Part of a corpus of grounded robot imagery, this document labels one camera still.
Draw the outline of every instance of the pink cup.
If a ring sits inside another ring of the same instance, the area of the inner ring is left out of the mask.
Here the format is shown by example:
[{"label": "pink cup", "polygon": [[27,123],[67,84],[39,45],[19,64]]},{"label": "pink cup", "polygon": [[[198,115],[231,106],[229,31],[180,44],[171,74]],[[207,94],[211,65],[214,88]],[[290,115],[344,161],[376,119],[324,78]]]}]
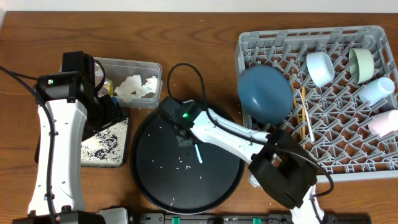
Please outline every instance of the pink cup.
[{"label": "pink cup", "polygon": [[373,116],[374,120],[368,124],[372,134],[383,137],[398,130],[398,110],[391,110]]}]

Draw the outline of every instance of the cup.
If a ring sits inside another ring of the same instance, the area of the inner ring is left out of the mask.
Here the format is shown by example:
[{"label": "cup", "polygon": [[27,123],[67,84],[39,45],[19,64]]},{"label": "cup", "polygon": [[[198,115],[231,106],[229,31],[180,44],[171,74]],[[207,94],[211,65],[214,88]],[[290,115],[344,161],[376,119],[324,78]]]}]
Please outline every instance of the cup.
[{"label": "cup", "polygon": [[307,54],[307,68],[317,87],[323,87],[335,77],[330,57],[324,52]]},{"label": "cup", "polygon": [[381,77],[366,84],[366,88],[359,93],[359,99],[363,103],[370,101],[370,106],[373,106],[393,93],[395,88],[396,86],[391,79]]},{"label": "cup", "polygon": [[378,134],[383,137],[398,130],[398,110],[377,114],[373,118],[375,119],[368,124],[372,134]]},{"label": "cup", "polygon": [[351,49],[349,50],[348,59],[354,60],[354,64],[350,66],[349,72],[355,75],[354,82],[356,84],[368,81],[373,77],[374,61],[373,55],[368,49]]}]

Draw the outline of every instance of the white wall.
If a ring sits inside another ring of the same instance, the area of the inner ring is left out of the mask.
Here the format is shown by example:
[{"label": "white wall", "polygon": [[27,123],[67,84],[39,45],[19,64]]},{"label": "white wall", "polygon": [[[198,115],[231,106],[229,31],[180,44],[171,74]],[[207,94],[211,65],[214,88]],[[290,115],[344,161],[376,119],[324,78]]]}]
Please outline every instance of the white wall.
[{"label": "white wall", "polygon": [[398,0],[0,0],[6,11],[398,12]]}]

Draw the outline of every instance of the wooden tabletop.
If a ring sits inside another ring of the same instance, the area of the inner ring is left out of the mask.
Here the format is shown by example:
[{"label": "wooden tabletop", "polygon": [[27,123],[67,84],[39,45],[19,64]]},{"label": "wooden tabletop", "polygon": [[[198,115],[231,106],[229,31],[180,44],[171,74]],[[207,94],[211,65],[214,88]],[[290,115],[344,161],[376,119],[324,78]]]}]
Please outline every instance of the wooden tabletop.
[{"label": "wooden tabletop", "polygon": [[[160,63],[165,80],[173,65],[189,62],[202,72],[208,99],[242,124],[234,69],[240,33],[361,25],[382,26],[398,58],[397,14],[8,12],[0,33],[0,65],[37,77],[56,73],[64,52],[83,50],[95,57]],[[6,74],[0,77],[0,223],[10,223],[27,214],[40,129],[33,97]],[[189,69],[179,68],[172,83],[176,97],[201,98],[199,79]],[[162,98],[166,95],[164,85]],[[129,113],[134,134],[148,110]],[[245,173],[232,196],[209,213],[289,212],[247,178]],[[81,184],[87,211],[111,205],[159,211],[138,191],[128,162],[116,169],[82,168]],[[318,191],[327,187],[318,184]],[[319,201],[327,212],[367,213],[373,223],[397,223],[398,179],[336,183]]]}]

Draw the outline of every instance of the black plate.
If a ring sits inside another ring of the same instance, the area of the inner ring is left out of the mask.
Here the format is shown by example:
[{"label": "black plate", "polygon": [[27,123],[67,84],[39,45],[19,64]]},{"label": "black plate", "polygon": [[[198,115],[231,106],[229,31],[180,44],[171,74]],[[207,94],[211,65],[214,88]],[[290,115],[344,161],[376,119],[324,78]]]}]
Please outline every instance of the black plate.
[{"label": "black plate", "polygon": [[149,201],[168,212],[197,214],[217,207],[234,192],[244,161],[212,144],[198,147],[202,164],[195,146],[179,147],[173,128],[158,114],[141,124],[133,140],[130,166]]}]

